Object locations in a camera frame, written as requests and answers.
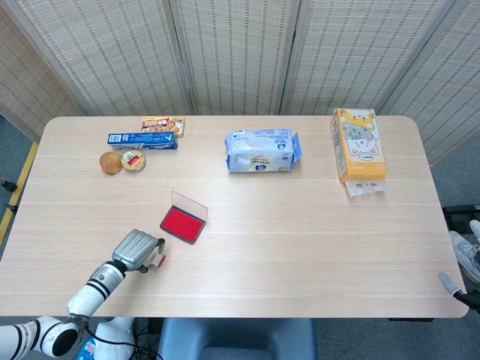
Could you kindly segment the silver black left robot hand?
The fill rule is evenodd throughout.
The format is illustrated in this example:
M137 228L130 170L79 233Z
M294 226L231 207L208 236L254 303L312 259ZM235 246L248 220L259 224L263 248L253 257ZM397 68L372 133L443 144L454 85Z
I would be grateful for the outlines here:
M145 274L149 267L145 265L152 252L162 254L166 240L138 229L132 229L112 253L114 266L122 273L138 271Z

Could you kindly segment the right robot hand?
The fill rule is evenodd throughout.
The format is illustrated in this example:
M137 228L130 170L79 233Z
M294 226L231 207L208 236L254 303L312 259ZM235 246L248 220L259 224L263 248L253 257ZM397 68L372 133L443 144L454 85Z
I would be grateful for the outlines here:
M449 293L452 297L460 299L462 296L464 296L464 292L453 283L451 278L446 273L440 272L438 274L438 278L442 283L443 287L445 288L445 291Z

